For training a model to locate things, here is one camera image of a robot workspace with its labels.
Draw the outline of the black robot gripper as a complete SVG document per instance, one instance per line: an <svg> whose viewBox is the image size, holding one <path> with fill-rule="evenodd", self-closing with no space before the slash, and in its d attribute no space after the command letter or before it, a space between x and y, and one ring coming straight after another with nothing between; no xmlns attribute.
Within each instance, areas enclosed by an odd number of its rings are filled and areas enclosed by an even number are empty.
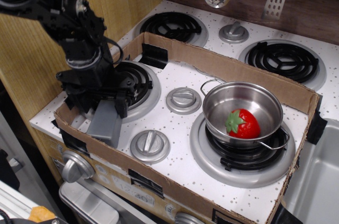
<svg viewBox="0 0 339 224"><path fill-rule="evenodd" d="M104 74L67 70L57 73L56 78L67 93L65 103L70 110L77 107L83 113L96 111L101 100L115 98L115 109L123 119L127 117L128 104L139 101L138 69L130 62L121 62L116 67L104 69Z"/></svg>

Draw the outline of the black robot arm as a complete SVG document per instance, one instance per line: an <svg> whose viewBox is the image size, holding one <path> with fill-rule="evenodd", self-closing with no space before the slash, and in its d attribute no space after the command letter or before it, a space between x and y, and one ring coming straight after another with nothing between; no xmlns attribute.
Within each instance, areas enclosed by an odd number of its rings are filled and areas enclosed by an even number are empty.
<svg viewBox="0 0 339 224"><path fill-rule="evenodd" d="M87 0L1 0L1 12L40 22L59 44L69 69L56 74L70 101L87 112L101 100L111 100L118 115L127 116L135 100L131 76L115 69L111 39L105 36L104 20Z"/></svg>

